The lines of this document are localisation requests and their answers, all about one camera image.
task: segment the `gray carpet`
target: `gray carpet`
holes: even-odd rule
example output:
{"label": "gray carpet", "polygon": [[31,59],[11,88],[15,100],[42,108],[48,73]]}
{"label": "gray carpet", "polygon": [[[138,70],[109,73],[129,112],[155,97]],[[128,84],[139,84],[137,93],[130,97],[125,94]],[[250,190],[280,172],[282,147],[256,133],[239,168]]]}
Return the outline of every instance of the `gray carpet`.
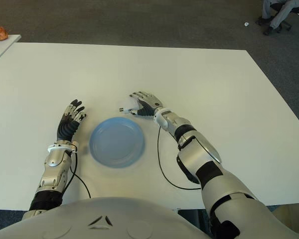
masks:
{"label": "gray carpet", "polygon": [[[266,37],[266,27],[254,24],[261,3],[0,0],[0,25],[21,34],[21,42],[244,49],[299,118],[299,16],[288,17],[290,32]],[[0,211],[0,228],[20,218],[20,213]]]}

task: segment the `wire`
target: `wire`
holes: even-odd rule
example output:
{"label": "wire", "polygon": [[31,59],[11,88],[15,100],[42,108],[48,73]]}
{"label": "wire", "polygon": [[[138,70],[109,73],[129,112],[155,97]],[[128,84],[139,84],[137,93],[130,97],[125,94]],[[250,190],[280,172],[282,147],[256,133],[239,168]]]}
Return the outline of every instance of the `wire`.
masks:
{"label": "wire", "polygon": [[74,173],[72,174],[72,177],[70,179],[70,181],[68,182],[68,184],[65,186],[63,192],[62,192],[62,196],[64,195],[65,191],[67,190],[67,188],[69,187],[70,183],[72,182],[74,175],[76,173],[76,168],[78,166],[78,155],[77,155],[77,151],[74,153],[75,154],[75,167],[74,167]]}
{"label": "wire", "polygon": [[86,186],[86,184],[84,183],[84,181],[77,175],[77,174],[75,174],[73,171],[72,171],[72,168],[70,167],[70,170],[71,170],[71,173],[73,173],[82,183],[83,183],[83,185],[84,185],[84,187],[85,187],[85,189],[86,189],[86,191],[88,192],[88,194],[89,194],[89,198],[91,198],[91,194],[90,194],[90,191],[89,191],[89,189],[88,189],[88,187]]}
{"label": "wire", "polygon": [[158,130],[158,137],[157,137],[157,157],[158,157],[159,168],[160,168],[161,173],[163,174],[164,178],[165,178],[171,185],[173,185],[174,187],[179,188],[179,189],[183,189],[183,190],[198,190],[198,189],[200,189],[200,188],[182,188],[182,187],[179,187],[179,186],[173,184],[172,182],[170,182],[169,179],[165,176],[165,174],[164,174],[164,172],[163,172],[163,169],[161,168],[160,158],[159,158],[159,147],[158,147],[158,143],[159,143],[160,128],[161,128],[161,127],[159,127],[159,130]]}
{"label": "wire", "polygon": [[88,192],[89,194],[89,198],[91,198],[91,194],[90,194],[90,191],[88,189],[88,187],[86,186],[86,184],[84,183],[84,181],[76,174],[76,169],[77,169],[77,166],[78,166],[78,154],[77,154],[77,151],[78,151],[78,148],[76,145],[73,144],[73,146],[75,147],[75,167],[74,167],[74,172],[72,171],[72,167],[70,166],[70,170],[71,170],[71,173],[72,173],[72,177],[70,179],[70,181],[68,182],[68,184],[66,185],[66,187],[64,188],[63,192],[62,192],[62,195],[65,193],[66,189],[69,187],[70,183],[72,182],[74,176],[76,176],[82,183],[83,185],[85,186],[86,188],[86,191]]}

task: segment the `robotic hand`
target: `robotic hand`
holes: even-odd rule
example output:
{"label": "robotic hand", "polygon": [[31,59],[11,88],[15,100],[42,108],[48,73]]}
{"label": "robotic hand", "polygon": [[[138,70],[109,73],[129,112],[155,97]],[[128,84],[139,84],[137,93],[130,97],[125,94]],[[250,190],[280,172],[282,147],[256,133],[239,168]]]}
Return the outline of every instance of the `robotic hand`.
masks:
{"label": "robotic hand", "polygon": [[35,192],[30,209],[23,219],[41,214],[62,204],[62,197],[66,190],[66,182],[71,166],[71,154],[77,153],[77,145],[72,143],[72,137],[80,123],[86,117],[81,101],[74,100],[65,109],[57,129],[57,141],[48,147],[44,166],[45,170]]}
{"label": "robotic hand", "polygon": [[140,110],[130,110],[133,115],[154,116],[155,112],[162,108],[162,103],[152,94],[139,91],[134,92],[130,97],[136,99],[143,107]]}
{"label": "robotic hand", "polygon": [[81,101],[74,100],[65,109],[57,130],[57,140],[72,141],[75,131],[86,117],[86,114],[83,112],[84,106],[76,109],[81,104]]}

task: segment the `small white object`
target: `small white object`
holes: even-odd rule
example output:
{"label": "small white object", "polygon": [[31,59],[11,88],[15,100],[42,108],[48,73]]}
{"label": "small white object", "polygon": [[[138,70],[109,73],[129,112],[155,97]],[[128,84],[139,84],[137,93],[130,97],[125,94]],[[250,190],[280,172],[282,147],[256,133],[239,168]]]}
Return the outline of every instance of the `small white object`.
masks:
{"label": "small white object", "polygon": [[120,109],[122,109],[122,112],[125,114],[128,114],[130,110],[139,110],[140,105],[136,99],[133,97],[127,97],[123,101],[119,103]]}
{"label": "small white object", "polygon": [[12,46],[14,42],[19,41],[20,35],[9,35],[8,39],[0,41],[0,57]]}

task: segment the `gray pants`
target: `gray pants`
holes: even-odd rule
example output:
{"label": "gray pants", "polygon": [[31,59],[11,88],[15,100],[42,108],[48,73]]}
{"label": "gray pants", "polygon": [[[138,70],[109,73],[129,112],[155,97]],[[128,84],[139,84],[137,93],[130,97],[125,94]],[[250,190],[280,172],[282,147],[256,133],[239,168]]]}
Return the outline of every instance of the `gray pants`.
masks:
{"label": "gray pants", "polygon": [[285,20],[294,7],[299,7],[299,0],[264,0],[262,18],[268,19],[271,17],[270,5],[274,3],[284,3],[278,15],[271,21],[270,26],[275,29],[280,23]]}

